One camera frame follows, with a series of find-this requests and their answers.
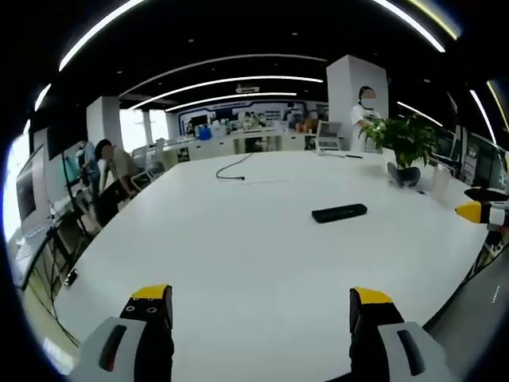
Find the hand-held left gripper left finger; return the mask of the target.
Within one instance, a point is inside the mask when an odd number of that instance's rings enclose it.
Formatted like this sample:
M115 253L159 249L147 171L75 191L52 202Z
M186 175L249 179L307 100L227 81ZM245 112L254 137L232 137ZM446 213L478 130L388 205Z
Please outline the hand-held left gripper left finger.
M118 317L102 322L80 347L69 381L170 381L174 343L169 284L133 293Z

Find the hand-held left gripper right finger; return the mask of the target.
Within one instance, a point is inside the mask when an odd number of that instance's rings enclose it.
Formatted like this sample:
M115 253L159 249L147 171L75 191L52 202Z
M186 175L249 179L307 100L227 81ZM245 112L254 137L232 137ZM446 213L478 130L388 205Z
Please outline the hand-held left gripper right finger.
M443 348L381 291L350 290L353 381L452 381Z

